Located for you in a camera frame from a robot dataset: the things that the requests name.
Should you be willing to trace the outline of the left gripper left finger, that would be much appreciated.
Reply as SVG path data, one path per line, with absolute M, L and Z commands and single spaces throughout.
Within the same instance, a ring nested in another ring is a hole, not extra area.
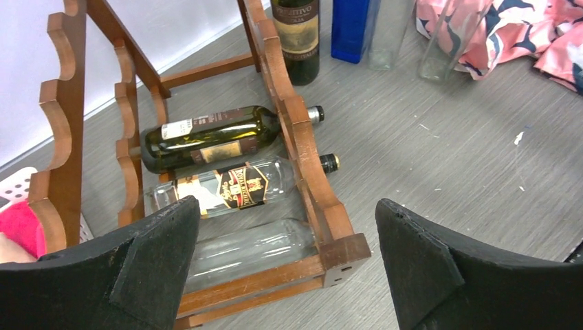
M 185 197 L 33 263 L 1 265 L 2 329 L 172 329 L 199 233 Z

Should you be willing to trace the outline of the brown wooden wine rack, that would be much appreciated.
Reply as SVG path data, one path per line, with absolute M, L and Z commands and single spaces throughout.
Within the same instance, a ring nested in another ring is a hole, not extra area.
M 79 242 L 83 163 L 86 20 L 92 19 L 114 46 L 122 80 L 115 85 L 123 132 L 115 153 L 124 175 L 125 203 L 121 226 L 144 214 L 142 172 L 138 166 L 138 100 L 136 80 L 151 93 L 157 121 L 167 122 L 166 99 L 173 87 L 254 66 L 261 73 L 283 123 L 287 154 L 297 172 L 296 185 L 316 235 L 318 253 L 287 265 L 232 280 L 182 297 L 175 327 L 187 329 L 266 305 L 277 300 L 333 287 L 348 279 L 371 255 L 363 234 L 353 231 L 344 205 L 323 172 L 314 132 L 303 98 L 290 83 L 273 20 L 260 1 L 240 1 L 239 11 L 250 53 L 159 76 L 106 1 L 66 1 L 49 15 L 47 33 L 60 62 L 60 76 L 42 82 L 39 103 L 54 134 L 49 166 L 33 174 L 28 203 L 41 222 L 48 252 Z

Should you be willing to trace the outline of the dark wine bottle cream label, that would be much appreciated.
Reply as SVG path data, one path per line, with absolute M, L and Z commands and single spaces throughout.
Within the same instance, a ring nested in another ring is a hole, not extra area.
M 269 146 L 283 121 L 260 105 L 161 124 L 140 134 L 140 156 L 152 173 L 162 174 L 251 155 Z

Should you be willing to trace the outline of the dark green wine bottle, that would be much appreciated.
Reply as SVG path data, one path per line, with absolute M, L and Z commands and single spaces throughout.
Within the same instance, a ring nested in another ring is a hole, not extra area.
M 274 0 L 270 3 L 291 84 L 308 85 L 320 71 L 320 1 Z

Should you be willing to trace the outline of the clear tapered glass bottle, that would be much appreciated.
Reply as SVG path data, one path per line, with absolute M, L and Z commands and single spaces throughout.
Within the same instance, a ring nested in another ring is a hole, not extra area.
M 196 244 L 184 294 L 317 254 L 306 221 L 283 218 Z

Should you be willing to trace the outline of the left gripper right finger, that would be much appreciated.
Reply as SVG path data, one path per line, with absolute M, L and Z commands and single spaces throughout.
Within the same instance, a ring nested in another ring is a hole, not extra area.
M 477 241 L 390 199 L 380 251 L 400 329 L 581 329 L 582 264 Z

